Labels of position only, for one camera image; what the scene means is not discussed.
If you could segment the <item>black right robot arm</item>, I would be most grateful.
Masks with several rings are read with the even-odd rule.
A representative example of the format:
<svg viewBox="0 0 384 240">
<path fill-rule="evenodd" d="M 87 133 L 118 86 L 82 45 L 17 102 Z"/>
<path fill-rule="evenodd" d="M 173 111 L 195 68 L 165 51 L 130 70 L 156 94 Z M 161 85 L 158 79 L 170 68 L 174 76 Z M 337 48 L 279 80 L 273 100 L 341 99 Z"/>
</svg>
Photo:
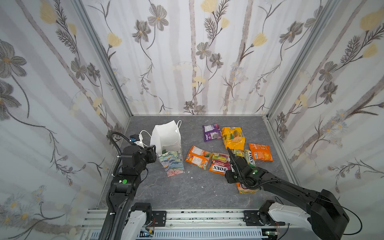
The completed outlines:
<svg viewBox="0 0 384 240">
<path fill-rule="evenodd" d="M 340 240 L 350 218 L 334 194 L 317 192 L 282 180 L 260 167 L 251 167 L 246 159 L 228 150 L 231 169 L 225 177 L 229 184 L 240 183 L 249 190 L 263 190 L 291 203 L 285 206 L 266 201 L 251 218 L 253 224 L 268 226 L 286 223 L 311 230 L 321 240 Z"/>
</svg>

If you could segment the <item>yellow mango gummy packet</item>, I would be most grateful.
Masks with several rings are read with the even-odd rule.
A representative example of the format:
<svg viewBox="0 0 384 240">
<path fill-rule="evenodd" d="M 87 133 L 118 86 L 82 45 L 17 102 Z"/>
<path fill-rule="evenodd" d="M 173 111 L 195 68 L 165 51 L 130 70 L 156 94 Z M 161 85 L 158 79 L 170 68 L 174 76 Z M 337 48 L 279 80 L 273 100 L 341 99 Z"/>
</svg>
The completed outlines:
<svg viewBox="0 0 384 240">
<path fill-rule="evenodd" d="M 246 139 L 240 127 L 224 127 L 221 135 L 225 148 L 231 150 L 244 150 Z"/>
</svg>

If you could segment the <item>orange white snack packet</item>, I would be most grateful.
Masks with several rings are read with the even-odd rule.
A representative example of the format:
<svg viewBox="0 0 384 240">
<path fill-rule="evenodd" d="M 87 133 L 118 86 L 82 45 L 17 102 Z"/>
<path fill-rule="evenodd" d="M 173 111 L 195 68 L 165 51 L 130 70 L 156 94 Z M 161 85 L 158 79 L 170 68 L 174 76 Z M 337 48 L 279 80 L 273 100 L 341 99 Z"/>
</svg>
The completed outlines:
<svg viewBox="0 0 384 240">
<path fill-rule="evenodd" d="M 207 170 L 212 154 L 193 145 L 187 154 L 186 162 Z"/>
</svg>

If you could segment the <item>orange chips packet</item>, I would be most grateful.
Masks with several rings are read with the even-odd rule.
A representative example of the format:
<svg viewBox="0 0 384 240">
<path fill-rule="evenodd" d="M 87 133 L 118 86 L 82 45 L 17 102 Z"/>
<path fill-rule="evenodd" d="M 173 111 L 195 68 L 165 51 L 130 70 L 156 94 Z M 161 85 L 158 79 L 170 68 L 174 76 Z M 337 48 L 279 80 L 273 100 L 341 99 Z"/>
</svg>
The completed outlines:
<svg viewBox="0 0 384 240">
<path fill-rule="evenodd" d="M 273 161 L 270 146 L 249 143 L 249 148 L 255 161 Z"/>
</svg>

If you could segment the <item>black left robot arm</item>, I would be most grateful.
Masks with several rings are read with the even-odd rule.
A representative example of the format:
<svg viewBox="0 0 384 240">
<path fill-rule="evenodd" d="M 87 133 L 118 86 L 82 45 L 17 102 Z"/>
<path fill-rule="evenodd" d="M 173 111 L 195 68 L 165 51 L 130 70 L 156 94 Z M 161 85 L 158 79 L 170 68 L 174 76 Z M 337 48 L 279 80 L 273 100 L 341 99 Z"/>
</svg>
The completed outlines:
<svg viewBox="0 0 384 240">
<path fill-rule="evenodd" d="M 156 162 L 155 146 L 140 146 L 122 133 L 108 134 L 118 155 L 112 181 L 106 195 L 108 211 L 99 235 L 100 240 L 135 240 L 142 228 L 152 236 L 155 217 L 150 203 L 133 203 L 137 190 L 143 182 L 143 171 Z"/>
</svg>

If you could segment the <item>green yellow Fox's candy packet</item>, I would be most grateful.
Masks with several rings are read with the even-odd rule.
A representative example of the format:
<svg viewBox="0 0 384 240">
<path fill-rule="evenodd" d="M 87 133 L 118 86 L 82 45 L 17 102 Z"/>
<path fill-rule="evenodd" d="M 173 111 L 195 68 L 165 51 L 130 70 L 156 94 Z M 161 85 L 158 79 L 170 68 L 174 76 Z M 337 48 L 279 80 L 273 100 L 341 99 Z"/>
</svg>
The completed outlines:
<svg viewBox="0 0 384 240">
<path fill-rule="evenodd" d="M 250 150 L 233 150 L 233 153 L 235 156 L 244 157 L 251 167 L 256 166 L 255 160 L 253 159 L 252 152 Z"/>
</svg>

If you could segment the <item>pink Fox's candy packet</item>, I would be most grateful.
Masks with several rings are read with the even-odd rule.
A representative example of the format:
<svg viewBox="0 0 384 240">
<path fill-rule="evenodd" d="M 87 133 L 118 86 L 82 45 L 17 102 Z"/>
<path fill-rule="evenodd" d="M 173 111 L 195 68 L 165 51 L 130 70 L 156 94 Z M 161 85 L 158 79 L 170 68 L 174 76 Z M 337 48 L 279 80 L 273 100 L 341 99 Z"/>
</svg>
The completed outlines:
<svg viewBox="0 0 384 240">
<path fill-rule="evenodd" d="M 240 194 L 256 193 L 259 191 L 259 189 L 256 189 L 256 190 L 248 189 L 244 184 L 241 184 L 241 183 L 236 183 L 236 186 Z"/>
</svg>

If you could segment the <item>floral white paper bag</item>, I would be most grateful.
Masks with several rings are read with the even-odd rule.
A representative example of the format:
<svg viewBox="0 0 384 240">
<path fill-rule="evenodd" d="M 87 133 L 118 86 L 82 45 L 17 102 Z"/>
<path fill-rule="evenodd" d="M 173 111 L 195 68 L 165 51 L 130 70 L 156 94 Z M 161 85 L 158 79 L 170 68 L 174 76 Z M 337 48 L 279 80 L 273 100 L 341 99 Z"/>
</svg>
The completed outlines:
<svg viewBox="0 0 384 240">
<path fill-rule="evenodd" d="M 157 159 L 162 164 L 168 177 L 183 174 L 185 172 L 180 127 L 182 121 L 171 121 L 166 124 L 156 125 L 150 134 L 146 130 L 142 130 L 140 134 L 146 133 L 150 137 L 148 146 L 156 146 Z"/>
</svg>

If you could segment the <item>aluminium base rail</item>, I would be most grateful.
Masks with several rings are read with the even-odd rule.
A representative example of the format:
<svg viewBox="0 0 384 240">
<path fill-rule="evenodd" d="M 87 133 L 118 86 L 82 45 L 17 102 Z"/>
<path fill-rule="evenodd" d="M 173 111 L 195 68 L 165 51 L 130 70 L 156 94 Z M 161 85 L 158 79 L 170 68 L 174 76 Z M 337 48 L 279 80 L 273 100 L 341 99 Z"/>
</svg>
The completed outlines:
<svg viewBox="0 0 384 240">
<path fill-rule="evenodd" d="M 246 222 L 256 209 L 153 209 L 155 231 L 169 229 L 261 229 L 264 240 L 315 240 L 309 230 L 286 223 L 261 226 Z M 152 237 L 142 228 L 137 240 Z"/>
</svg>

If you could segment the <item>purple snack packet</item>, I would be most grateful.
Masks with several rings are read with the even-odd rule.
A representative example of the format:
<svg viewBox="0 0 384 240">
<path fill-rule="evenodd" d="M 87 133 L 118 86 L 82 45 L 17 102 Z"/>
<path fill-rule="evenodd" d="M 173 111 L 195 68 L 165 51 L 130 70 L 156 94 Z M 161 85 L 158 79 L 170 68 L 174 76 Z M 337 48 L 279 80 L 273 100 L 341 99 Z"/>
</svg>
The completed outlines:
<svg viewBox="0 0 384 240">
<path fill-rule="evenodd" d="M 203 126 L 203 132 L 204 142 L 222 138 L 220 126 L 218 124 Z"/>
</svg>

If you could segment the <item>red orange Fox's candy packet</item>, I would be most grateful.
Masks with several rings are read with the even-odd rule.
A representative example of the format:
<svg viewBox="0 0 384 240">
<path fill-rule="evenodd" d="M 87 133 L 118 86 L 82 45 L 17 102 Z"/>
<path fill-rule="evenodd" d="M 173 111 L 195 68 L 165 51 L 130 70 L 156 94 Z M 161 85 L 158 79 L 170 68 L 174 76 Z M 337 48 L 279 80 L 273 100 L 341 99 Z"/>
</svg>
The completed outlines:
<svg viewBox="0 0 384 240">
<path fill-rule="evenodd" d="M 211 157 L 209 171 L 220 175 L 225 175 L 226 171 L 231 170 L 230 156 L 222 153 L 213 153 Z"/>
</svg>

